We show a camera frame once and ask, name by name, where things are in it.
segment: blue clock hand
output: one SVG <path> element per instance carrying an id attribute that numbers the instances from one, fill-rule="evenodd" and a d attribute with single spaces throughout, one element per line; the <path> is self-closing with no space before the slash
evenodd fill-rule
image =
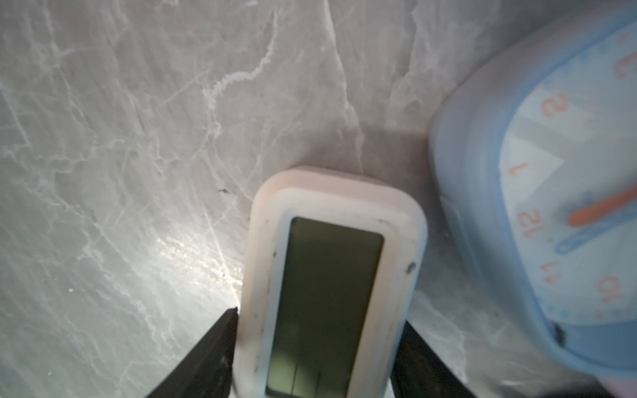
<path id="1" fill-rule="evenodd" d="M 637 201 L 629 203 L 615 213 L 607 215 L 600 221 L 590 224 L 588 227 L 564 239 L 555 246 L 555 252 L 560 255 L 571 253 L 596 237 L 635 218 L 637 218 Z"/>

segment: clock face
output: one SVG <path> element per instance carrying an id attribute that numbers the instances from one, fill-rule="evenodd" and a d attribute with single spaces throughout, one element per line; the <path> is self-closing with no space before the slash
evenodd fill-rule
<path id="1" fill-rule="evenodd" d="M 637 319 L 637 22 L 534 88 L 505 133 L 499 173 L 545 316 Z"/>

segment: orange number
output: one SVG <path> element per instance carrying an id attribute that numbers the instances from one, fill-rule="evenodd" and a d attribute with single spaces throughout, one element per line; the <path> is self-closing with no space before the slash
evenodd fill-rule
<path id="1" fill-rule="evenodd" d="M 557 265 L 557 261 L 551 261 L 542 265 L 540 268 L 542 268 L 542 271 L 547 273 L 551 268 L 555 267 L 556 265 Z"/>
<path id="2" fill-rule="evenodd" d="M 509 174 L 511 174 L 512 176 L 514 176 L 514 177 L 515 177 L 515 176 L 517 176 L 517 172 L 518 172 L 518 171 L 520 171 L 520 170 L 522 170 L 522 169 L 525 169 L 525 168 L 527 168 L 527 167 L 529 167 L 529 164 L 528 164 L 528 163 L 526 163 L 526 162 L 525 162 L 525 163 L 522 163 L 521 165 L 519 165 L 519 166 L 515 166 L 515 167 L 513 167 L 512 169 L 510 169 L 510 170 L 509 170 Z"/>
<path id="3" fill-rule="evenodd" d="M 533 210 L 533 214 L 529 213 L 520 213 L 518 215 L 518 222 L 522 226 L 522 228 L 528 228 L 524 231 L 524 236 L 530 238 L 536 232 L 542 231 L 543 227 L 538 225 L 542 221 L 542 217 L 540 217 L 540 212 L 537 209 Z"/>
<path id="4" fill-rule="evenodd" d="M 553 281 L 561 279 L 561 278 L 562 278 L 562 274 L 557 274 L 557 275 L 553 275 L 553 276 L 549 276 L 548 278 L 545 278 L 544 281 L 548 283 L 549 285 L 552 285 Z"/>
<path id="5" fill-rule="evenodd" d="M 557 97 L 546 98 L 542 102 L 542 114 L 544 117 L 553 117 L 566 111 L 568 111 L 568 96 L 565 93 Z"/>
<path id="6" fill-rule="evenodd" d="M 627 78 L 629 73 L 637 73 L 637 52 L 618 60 L 615 64 L 615 76 L 618 79 Z"/>
<path id="7" fill-rule="evenodd" d="M 526 228 L 529 225 L 526 222 L 530 222 L 531 224 L 539 224 L 542 221 L 540 217 L 540 212 L 537 209 L 533 210 L 533 215 L 529 213 L 520 213 L 518 215 L 518 222 L 522 226 L 522 228 Z"/>
<path id="8" fill-rule="evenodd" d="M 622 297 L 622 283 L 614 276 L 603 278 L 597 284 L 601 300 L 606 304 L 611 304 Z"/>

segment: lcd screen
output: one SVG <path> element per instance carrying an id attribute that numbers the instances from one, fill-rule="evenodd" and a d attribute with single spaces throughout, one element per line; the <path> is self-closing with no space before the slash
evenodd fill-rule
<path id="1" fill-rule="evenodd" d="M 383 242 L 375 232 L 292 220 L 267 396 L 346 396 Z"/>

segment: gray marble surface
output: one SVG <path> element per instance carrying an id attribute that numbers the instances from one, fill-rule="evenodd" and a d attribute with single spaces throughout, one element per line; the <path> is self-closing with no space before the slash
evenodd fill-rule
<path id="1" fill-rule="evenodd" d="M 426 142 L 470 73 L 585 3 L 3 0 L 0 396 L 144 396 L 237 305 L 254 194 L 301 164 L 423 205 L 409 319 L 477 396 L 586 382 L 464 272 Z"/>

